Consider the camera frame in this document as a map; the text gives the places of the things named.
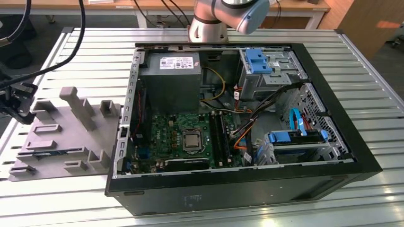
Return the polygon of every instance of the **green circuit board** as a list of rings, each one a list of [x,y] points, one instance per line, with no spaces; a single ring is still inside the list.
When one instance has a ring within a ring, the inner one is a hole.
[[[225,131],[235,130],[235,123],[231,114],[223,115]],[[185,151],[185,135],[197,134],[201,144],[196,151]],[[241,166],[240,155],[232,156],[232,162],[228,165],[217,166],[215,161],[215,151],[211,139],[209,114],[173,114],[152,116],[152,133],[149,145],[151,157],[141,160],[140,172],[155,172],[155,165],[176,158],[207,158],[209,159],[209,168],[237,167]]]

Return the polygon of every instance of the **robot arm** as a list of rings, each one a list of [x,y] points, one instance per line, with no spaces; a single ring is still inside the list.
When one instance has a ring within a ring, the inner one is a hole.
[[[237,32],[251,34],[263,23],[268,11],[268,0],[196,0],[189,41],[227,42],[227,25]]]

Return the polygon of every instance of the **wooden table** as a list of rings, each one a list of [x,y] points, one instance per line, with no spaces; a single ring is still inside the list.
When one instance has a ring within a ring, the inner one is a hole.
[[[88,15],[135,15],[137,17],[139,27],[147,28],[145,19],[141,16],[132,0],[116,0],[115,3],[89,5],[85,1],[85,13]],[[195,0],[175,0],[176,4],[184,10],[187,15],[193,15]],[[161,0],[137,0],[145,15],[171,15],[164,7]],[[179,15],[173,5],[167,4]],[[305,17],[309,18],[305,29],[316,29],[324,13],[329,11],[329,6],[320,0],[317,5],[307,3],[307,0],[281,0],[281,17]],[[23,14],[25,0],[0,0],[0,14]],[[273,4],[268,16],[275,17],[277,5]],[[79,11],[77,0],[32,0],[31,14],[36,15],[76,15]]]

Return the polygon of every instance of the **power supply label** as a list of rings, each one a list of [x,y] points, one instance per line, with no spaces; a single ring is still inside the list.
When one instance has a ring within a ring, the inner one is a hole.
[[[193,58],[192,57],[161,58],[160,69],[161,70],[193,69]]]

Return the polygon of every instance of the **motherboard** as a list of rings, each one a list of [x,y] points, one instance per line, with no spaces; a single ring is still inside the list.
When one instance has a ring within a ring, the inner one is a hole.
[[[232,130],[227,113],[153,115],[151,143],[136,150],[135,172],[241,166],[239,150],[229,144]]]

